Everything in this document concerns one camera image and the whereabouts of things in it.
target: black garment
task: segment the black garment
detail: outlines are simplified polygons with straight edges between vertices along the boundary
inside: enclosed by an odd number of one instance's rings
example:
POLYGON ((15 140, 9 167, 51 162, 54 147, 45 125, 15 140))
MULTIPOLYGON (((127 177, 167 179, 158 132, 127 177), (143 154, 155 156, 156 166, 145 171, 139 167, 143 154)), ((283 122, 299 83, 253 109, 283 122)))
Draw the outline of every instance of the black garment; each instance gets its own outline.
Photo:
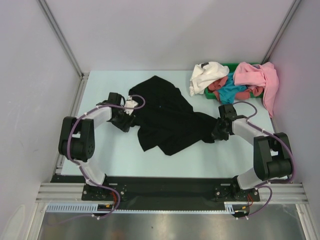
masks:
MULTIPOLYGON (((140 95, 146 103, 134 110, 134 124, 140 126, 138 139, 144 151, 159 146, 166 155, 173 155, 192 144, 203 140, 214 143, 211 132, 217 119, 193 107, 181 95, 179 88, 158 77, 136 85, 129 95, 140 95)), ((139 105, 142 100, 133 98, 139 105)))

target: black cloth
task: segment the black cloth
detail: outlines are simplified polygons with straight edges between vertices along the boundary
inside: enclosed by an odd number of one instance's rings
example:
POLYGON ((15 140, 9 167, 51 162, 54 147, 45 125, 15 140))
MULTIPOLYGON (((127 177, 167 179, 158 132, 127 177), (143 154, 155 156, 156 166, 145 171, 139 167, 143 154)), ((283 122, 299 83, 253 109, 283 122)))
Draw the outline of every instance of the black cloth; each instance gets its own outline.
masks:
MULTIPOLYGON (((134 94, 146 101, 143 108, 133 111, 134 125, 140 126, 138 139, 144 151, 159 146, 171 156, 199 140, 214 143, 211 132, 217 119, 194 112, 179 88, 172 83, 153 76, 130 89, 129 95, 134 94)), ((133 100, 142 104, 138 97, 133 100)))

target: white cloth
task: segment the white cloth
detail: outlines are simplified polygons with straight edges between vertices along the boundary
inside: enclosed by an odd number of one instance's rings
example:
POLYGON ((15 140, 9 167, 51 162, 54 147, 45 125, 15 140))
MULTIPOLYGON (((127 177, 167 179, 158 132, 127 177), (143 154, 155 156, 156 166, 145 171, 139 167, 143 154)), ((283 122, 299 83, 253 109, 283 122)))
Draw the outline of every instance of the white cloth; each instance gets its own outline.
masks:
POLYGON ((227 66, 222 66, 215 61, 210 61, 208 64, 202 63, 195 65, 190 79, 190 96, 204 94, 206 87, 214 81, 227 76, 228 73, 229 68, 227 66))

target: white table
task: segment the white table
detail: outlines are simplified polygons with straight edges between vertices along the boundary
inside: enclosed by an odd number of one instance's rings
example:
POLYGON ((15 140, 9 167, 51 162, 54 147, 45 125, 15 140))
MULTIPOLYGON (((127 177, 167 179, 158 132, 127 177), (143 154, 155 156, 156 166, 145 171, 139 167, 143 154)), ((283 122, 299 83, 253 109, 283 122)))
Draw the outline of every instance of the white table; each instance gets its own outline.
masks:
MULTIPOLYGON (((192 71, 92 71, 89 75, 78 115, 94 108, 108 98, 110 92, 128 95, 133 86, 157 75, 178 87, 193 106, 195 112, 219 117, 217 100, 204 95, 189 95, 192 71)), ((258 126, 273 132, 267 110, 261 99, 252 98, 258 114, 251 120, 258 126)), ((254 113, 247 104, 236 104, 238 115, 254 113)), ((158 147, 144 152, 138 141, 139 127, 128 133, 111 123, 102 124, 95 131, 95 157, 108 176, 139 177, 186 177, 186 178, 232 178, 253 167, 253 147, 239 136, 230 136, 228 141, 204 143, 201 140, 172 155, 165 155, 158 147)), ((62 175, 81 175, 78 167, 64 161, 62 175)))

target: green basket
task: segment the green basket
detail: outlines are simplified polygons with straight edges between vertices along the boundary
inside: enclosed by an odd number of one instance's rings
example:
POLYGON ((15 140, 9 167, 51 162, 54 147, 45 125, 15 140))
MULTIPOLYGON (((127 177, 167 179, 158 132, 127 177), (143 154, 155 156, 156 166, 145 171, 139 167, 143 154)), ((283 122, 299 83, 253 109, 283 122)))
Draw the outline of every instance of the green basket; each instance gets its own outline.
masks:
MULTIPOLYGON (((227 66, 229 68, 229 72, 233 73, 236 70, 239 63, 221 63, 221 65, 227 66)), ((216 95, 213 92, 209 92, 209 89, 207 87, 204 90, 204 94, 207 99, 217 99, 216 95)), ((259 96, 254 96, 254 94, 252 92, 250 92, 250 98, 261 99, 263 97, 264 97, 264 92, 262 92, 259 96)))

